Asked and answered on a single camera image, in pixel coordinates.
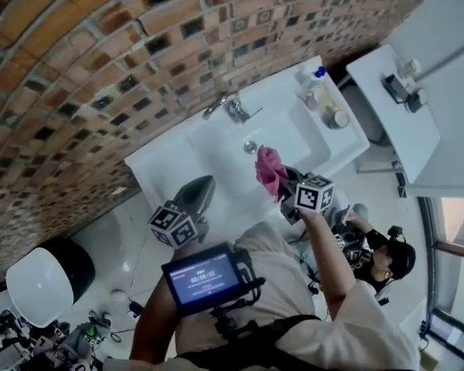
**drain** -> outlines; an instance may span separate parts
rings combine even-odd
[[[247,140],[244,143],[244,150],[248,154],[256,154],[256,151],[258,150],[258,145],[251,140]]]

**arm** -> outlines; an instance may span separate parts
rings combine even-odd
[[[353,224],[364,236],[370,231],[374,230],[373,226],[369,224],[363,217],[359,217],[354,212],[348,212],[342,219],[343,224],[347,222]]]
[[[174,253],[172,260],[196,252],[196,245],[189,243]],[[165,361],[172,335],[180,322],[176,303],[165,278],[162,276],[146,303],[136,325],[130,359],[159,364]]]
[[[301,210],[299,212],[311,238],[326,304],[332,319],[335,319],[340,305],[356,284],[356,278],[323,216]]]

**hand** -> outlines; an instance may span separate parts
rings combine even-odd
[[[359,216],[355,214],[351,209],[347,210],[347,213],[342,217],[342,224],[345,226],[346,223],[351,223],[357,220]]]
[[[323,219],[323,216],[320,213],[311,210],[297,209],[297,211],[305,223],[308,221],[316,222],[319,219]]]

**small container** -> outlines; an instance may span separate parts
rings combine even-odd
[[[421,64],[417,59],[412,59],[398,69],[399,76],[406,80],[409,77],[415,77],[421,72]]]
[[[314,71],[308,75],[308,78],[302,83],[302,94],[306,95],[309,91],[313,91],[326,77],[326,68],[323,66],[318,67],[317,71]]]
[[[311,111],[320,111],[322,105],[318,102],[316,98],[316,90],[309,90],[304,95],[304,103],[306,107]]]
[[[349,125],[349,116],[345,111],[337,110],[328,121],[330,129],[342,129]]]

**window frame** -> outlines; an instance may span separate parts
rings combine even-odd
[[[427,335],[431,336],[447,350],[464,360],[464,352],[462,350],[447,342],[440,335],[431,331],[432,316],[435,316],[450,324],[453,328],[457,328],[461,333],[464,333],[464,323],[455,319],[449,313],[438,308],[436,304],[436,252],[443,251],[445,253],[464,257],[464,246],[452,242],[445,242],[444,240],[440,240],[438,238],[436,232],[435,214],[433,213],[433,203],[430,198],[418,197],[418,205],[421,211],[421,218],[425,231],[426,254],[428,259],[427,317],[424,322],[424,328],[420,332],[420,336],[422,338]]]

